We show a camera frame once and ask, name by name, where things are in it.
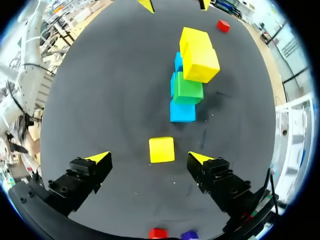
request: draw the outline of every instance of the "dark gray mat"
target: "dark gray mat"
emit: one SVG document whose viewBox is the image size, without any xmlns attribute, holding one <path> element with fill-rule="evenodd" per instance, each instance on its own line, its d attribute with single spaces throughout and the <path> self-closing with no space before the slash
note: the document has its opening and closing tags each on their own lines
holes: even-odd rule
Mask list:
<svg viewBox="0 0 320 240">
<path fill-rule="evenodd" d="M 237 19 L 191 0 L 154 0 L 151 14 L 135 0 L 116 0 L 71 46 L 43 116 L 44 180 L 56 179 L 75 157 L 112 152 L 113 170 L 97 195 L 69 217 L 96 230 L 171 237 L 197 229 L 208 239 L 229 217 L 198 190 L 186 169 L 194 151 L 231 162 L 235 173 L 262 186 L 275 138 L 269 75 Z M 215 26 L 230 23 L 228 34 Z M 169 122 L 170 78 L 183 26 L 209 33 L 221 71 L 204 86 L 197 122 Z M 149 138 L 172 136 L 175 162 L 150 165 Z"/>
</svg>

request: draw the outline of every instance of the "wire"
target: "wire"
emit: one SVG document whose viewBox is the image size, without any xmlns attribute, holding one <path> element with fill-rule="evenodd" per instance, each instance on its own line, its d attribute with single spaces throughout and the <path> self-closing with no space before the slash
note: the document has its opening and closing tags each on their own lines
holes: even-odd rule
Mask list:
<svg viewBox="0 0 320 240">
<path fill-rule="evenodd" d="M 279 102 L 282 105 L 282 101 L 280 100 L 280 98 L 278 96 L 275 96 L 275 102 L 277 102 L 277 99 L 279 99 Z"/>
<path fill-rule="evenodd" d="M 52 71 L 54 74 L 56 74 L 58 67 L 59 67 L 58 65 L 50 65 L 50 66 L 48 67 L 48 70 L 50 70 L 50 71 Z"/>
<path fill-rule="evenodd" d="M 275 208 L 275 213 L 279 215 L 279 210 L 278 210 L 278 203 L 276 199 L 276 192 L 275 192 L 275 185 L 274 185 L 274 178 L 272 174 L 270 174 L 270 183 L 271 183 L 271 190 L 272 190 L 272 198 L 274 202 L 274 208 Z"/>
<path fill-rule="evenodd" d="M 25 64 L 22 64 L 22 66 L 35 66 L 35 67 L 37 67 L 37 68 L 46 70 L 47 72 L 51 73 L 53 77 L 56 75 L 53 71 L 50 71 L 49 69 L 47 69 L 47 68 L 45 68 L 45 67 L 43 67 L 43 66 L 41 66 L 41 65 L 38 65 L 38 64 L 25 63 Z"/>
<path fill-rule="evenodd" d="M 24 109 L 22 108 L 22 106 L 20 105 L 20 103 L 15 99 L 15 97 L 14 97 L 14 95 L 13 95 L 13 93 L 12 93 L 12 90 L 11 90 L 11 88 L 10 88 L 10 85 L 9 85 L 9 81 L 8 81 L 8 80 L 6 81 L 6 83 L 7 83 L 7 88 L 8 88 L 8 90 L 9 90 L 9 93 L 10 93 L 10 95 L 11 95 L 14 103 L 17 105 L 17 107 L 20 109 L 20 111 L 21 111 L 24 115 L 29 116 L 28 113 L 26 113 L 26 112 L 24 111 Z"/>
</svg>

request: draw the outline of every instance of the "toy block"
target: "toy block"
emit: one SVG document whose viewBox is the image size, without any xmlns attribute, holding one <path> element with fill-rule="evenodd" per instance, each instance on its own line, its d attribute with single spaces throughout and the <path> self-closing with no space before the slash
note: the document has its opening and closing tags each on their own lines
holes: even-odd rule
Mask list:
<svg viewBox="0 0 320 240">
<path fill-rule="evenodd" d="M 167 239 L 168 232 L 165 229 L 154 228 L 149 232 L 149 239 Z"/>
<path fill-rule="evenodd" d="M 170 96 L 171 97 L 173 97 L 175 94 L 175 78 L 176 78 L 176 73 L 174 72 L 170 80 Z"/>
<path fill-rule="evenodd" d="M 187 47 L 183 62 L 183 78 L 207 84 L 220 71 L 216 51 L 213 48 Z"/>
<path fill-rule="evenodd" d="M 165 163 L 175 160 L 174 138 L 170 136 L 149 139 L 150 162 Z"/>
<path fill-rule="evenodd" d="M 190 123 L 196 120 L 196 105 L 170 102 L 170 122 Z"/>
<path fill-rule="evenodd" d="M 196 231 L 187 231 L 181 234 L 182 240 L 196 240 L 199 239 L 199 236 Z"/>
<path fill-rule="evenodd" d="M 174 79 L 174 102 L 176 104 L 197 104 L 202 99 L 204 99 L 202 83 L 185 80 L 184 73 L 177 72 Z"/>
<path fill-rule="evenodd" d="M 216 26 L 218 29 L 220 29 L 220 31 L 222 31 L 224 33 L 227 33 L 230 29 L 229 23 L 227 23 L 226 21 L 223 21 L 223 20 L 219 20 Z"/>
<path fill-rule="evenodd" d="M 176 72 L 182 72 L 183 71 L 182 57 L 181 57 L 181 54 L 180 54 L 179 51 L 175 55 L 174 69 L 175 69 Z"/>
<path fill-rule="evenodd" d="M 179 45 L 182 58 L 185 56 L 188 45 L 192 45 L 196 49 L 213 48 L 207 32 L 189 27 L 183 27 Z"/>
<path fill-rule="evenodd" d="M 188 154 L 191 154 L 192 156 L 194 156 L 194 158 L 197 159 L 197 161 L 201 163 L 201 165 L 203 165 L 205 161 L 216 159 L 209 156 L 201 155 L 193 151 L 188 152 Z"/>
</svg>

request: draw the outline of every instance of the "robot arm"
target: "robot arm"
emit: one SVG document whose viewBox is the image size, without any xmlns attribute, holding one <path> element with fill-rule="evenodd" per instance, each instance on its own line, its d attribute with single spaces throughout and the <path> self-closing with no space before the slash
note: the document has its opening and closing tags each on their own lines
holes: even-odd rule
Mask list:
<svg viewBox="0 0 320 240">
<path fill-rule="evenodd" d="M 41 24 L 47 4 L 46 0 L 39 0 L 34 13 L 27 22 L 21 41 L 21 67 L 19 71 L 0 64 L 0 72 L 15 84 L 17 90 L 12 95 L 14 99 L 9 94 L 0 103 L 0 136 L 4 135 L 10 124 L 21 114 L 28 113 L 32 116 L 41 83 L 44 80 L 51 81 L 51 77 L 43 69 L 45 65 L 40 54 Z"/>
</svg>

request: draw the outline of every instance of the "yellow cube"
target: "yellow cube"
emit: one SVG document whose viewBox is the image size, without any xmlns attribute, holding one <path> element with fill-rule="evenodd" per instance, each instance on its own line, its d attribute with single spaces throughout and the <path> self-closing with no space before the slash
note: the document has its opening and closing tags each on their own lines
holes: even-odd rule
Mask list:
<svg viewBox="0 0 320 240">
<path fill-rule="evenodd" d="M 189 45 L 184 53 L 183 78 L 207 84 L 220 71 L 216 51 L 213 48 L 199 49 Z"/>
<path fill-rule="evenodd" d="M 188 45 L 200 49 L 213 48 L 208 33 L 189 27 L 183 27 L 179 45 L 182 58 Z"/>
<path fill-rule="evenodd" d="M 175 160 L 174 138 L 170 136 L 149 139 L 150 162 L 165 163 Z"/>
</svg>

